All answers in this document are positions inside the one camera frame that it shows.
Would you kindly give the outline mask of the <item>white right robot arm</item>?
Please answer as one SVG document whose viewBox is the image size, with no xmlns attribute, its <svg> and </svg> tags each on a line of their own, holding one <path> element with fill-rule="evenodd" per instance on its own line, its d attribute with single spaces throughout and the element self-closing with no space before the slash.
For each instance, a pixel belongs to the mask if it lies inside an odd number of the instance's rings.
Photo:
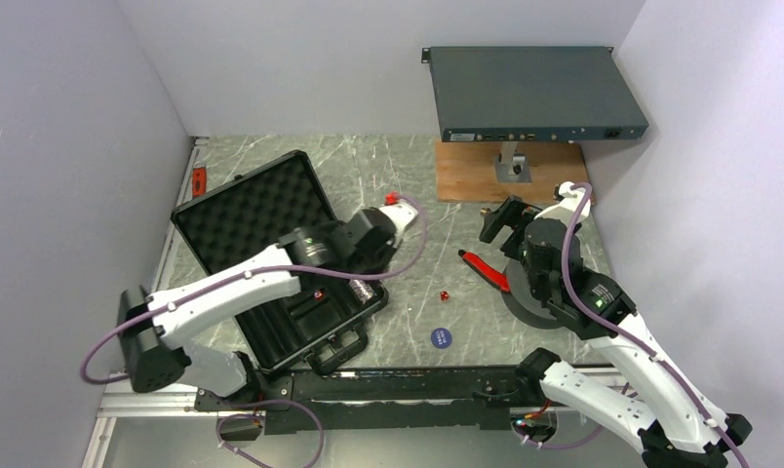
<svg viewBox="0 0 784 468">
<path fill-rule="evenodd" d="M 564 182 L 546 208 L 511 196 L 483 210 L 479 238 L 490 243 L 509 228 L 501 249 L 521 273 L 501 288 L 526 290 L 553 322 L 605 357 L 633 391 L 614 391 L 537 348 L 516 368 L 518 396 L 529 405 L 549 400 L 580 411 L 625 441 L 648 467 L 725 467 L 730 460 L 746 466 L 741 446 L 752 432 L 748 419 L 720 409 L 694 386 L 632 298 L 584 264 L 576 233 L 589 215 L 592 192 L 587 182 Z"/>
</svg>

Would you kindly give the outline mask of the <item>blue dealer button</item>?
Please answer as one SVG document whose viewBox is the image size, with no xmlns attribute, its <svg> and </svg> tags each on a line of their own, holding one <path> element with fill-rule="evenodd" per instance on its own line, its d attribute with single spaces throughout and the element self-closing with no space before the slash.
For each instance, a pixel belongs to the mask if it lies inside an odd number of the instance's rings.
<svg viewBox="0 0 784 468">
<path fill-rule="evenodd" d="M 446 328 L 436 328 L 430 333 L 430 341 L 437 349 L 447 349 L 452 344 L 452 334 Z"/>
</svg>

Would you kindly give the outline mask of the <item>wooden board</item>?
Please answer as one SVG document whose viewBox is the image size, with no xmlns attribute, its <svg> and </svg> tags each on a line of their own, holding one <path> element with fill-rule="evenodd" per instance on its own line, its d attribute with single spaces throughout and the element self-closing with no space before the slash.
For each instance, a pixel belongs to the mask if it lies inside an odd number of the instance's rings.
<svg viewBox="0 0 784 468">
<path fill-rule="evenodd" d="M 435 144 L 438 199 L 445 202 L 502 202 L 517 195 L 536 205 L 554 202 L 554 188 L 563 182 L 589 180 L 581 147 L 567 142 L 520 142 L 518 151 L 529 160 L 531 183 L 500 183 L 493 159 L 496 142 L 437 142 Z"/>
</svg>

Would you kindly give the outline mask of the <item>black poker set case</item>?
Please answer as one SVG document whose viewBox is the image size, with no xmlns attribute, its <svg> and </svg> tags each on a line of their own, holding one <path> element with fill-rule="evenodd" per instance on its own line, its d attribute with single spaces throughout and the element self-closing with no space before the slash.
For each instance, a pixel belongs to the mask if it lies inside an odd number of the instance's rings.
<svg viewBox="0 0 784 468">
<path fill-rule="evenodd" d="M 239 266 L 273 267 L 287 278 L 290 263 L 278 239 L 298 227 L 323 227 L 333 209 L 308 155 L 294 150 L 192 200 L 172 213 L 172 222 L 206 273 Z M 329 374 L 369 344 L 365 321 L 388 301 L 379 282 L 359 282 L 297 273 L 302 289 L 236 316 L 243 337 L 265 373 L 280 373 L 300 361 Z"/>
</svg>

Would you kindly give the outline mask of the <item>grey rack mount unit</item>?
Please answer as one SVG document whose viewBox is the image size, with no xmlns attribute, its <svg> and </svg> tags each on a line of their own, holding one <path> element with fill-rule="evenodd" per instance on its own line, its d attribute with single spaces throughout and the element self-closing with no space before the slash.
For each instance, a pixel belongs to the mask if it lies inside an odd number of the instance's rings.
<svg viewBox="0 0 784 468">
<path fill-rule="evenodd" d="M 641 138 L 649 122 L 606 46 L 421 52 L 443 142 Z"/>
</svg>

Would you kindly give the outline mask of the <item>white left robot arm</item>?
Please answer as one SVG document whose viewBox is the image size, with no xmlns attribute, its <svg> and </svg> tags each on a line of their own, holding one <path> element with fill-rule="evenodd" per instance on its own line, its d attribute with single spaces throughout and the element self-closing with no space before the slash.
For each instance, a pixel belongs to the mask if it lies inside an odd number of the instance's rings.
<svg viewBox="0 0 784 468">
<path fill-rule="evenodd" d="M 200 387 L 243 410 L 258 396 L 250 358 L 195 343 L 203 330 L 309 288 L 313 279 L 377 281 L 423 211 L 401 199 L 347 221 L 298 227 L 260 253 L 184 287 L 142 298 L 124 292 L 118 336 L 137 393 L 174 383 Z"/>
</svg>

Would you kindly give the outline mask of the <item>blue tan poker chip stack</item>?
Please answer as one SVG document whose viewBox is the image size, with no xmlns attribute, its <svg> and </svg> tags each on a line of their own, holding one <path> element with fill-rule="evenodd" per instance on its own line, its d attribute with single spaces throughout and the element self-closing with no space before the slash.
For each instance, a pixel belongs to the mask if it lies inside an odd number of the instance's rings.
<svg viewBox="0 0 784 468">
<path fill-rule="evenodd" d="M 353 279 L 349 284 L 353 293 L 362 304 L 366 304 L 375 298 L 374 289 L 368 283 Z"/>
</svg>

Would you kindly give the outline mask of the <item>grey metal stand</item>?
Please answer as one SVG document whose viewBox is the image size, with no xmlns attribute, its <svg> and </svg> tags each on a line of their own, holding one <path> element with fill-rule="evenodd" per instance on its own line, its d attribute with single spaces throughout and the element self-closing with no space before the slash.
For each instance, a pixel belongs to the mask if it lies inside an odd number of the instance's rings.
<svg viewBox="0 0 784 468">
<path fill-rule="evenodd" d="M 496 180 L 500 183 L 531 183 L 529 160 L 518 151 L 517 141 L 503 141 L 493 159 Z"/>
</svg>

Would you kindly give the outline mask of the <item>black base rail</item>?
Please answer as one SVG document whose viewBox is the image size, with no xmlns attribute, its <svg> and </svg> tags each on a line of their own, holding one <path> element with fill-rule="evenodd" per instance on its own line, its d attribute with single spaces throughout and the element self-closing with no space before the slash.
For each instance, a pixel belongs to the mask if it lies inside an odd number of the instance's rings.
<svg viewBox="0 0 784 468">
<path fill-rule="evenodd" d="M 327 430 L 471 426 L 507 430 L 537 412 L 544 397 L 520 391 L 513 365 L 353 368 L 329 375 L 289 370 L 268 376 L 252 401 L 268 435 L 312 430 L 291 402 L 312 410 Z"/>
</svg>

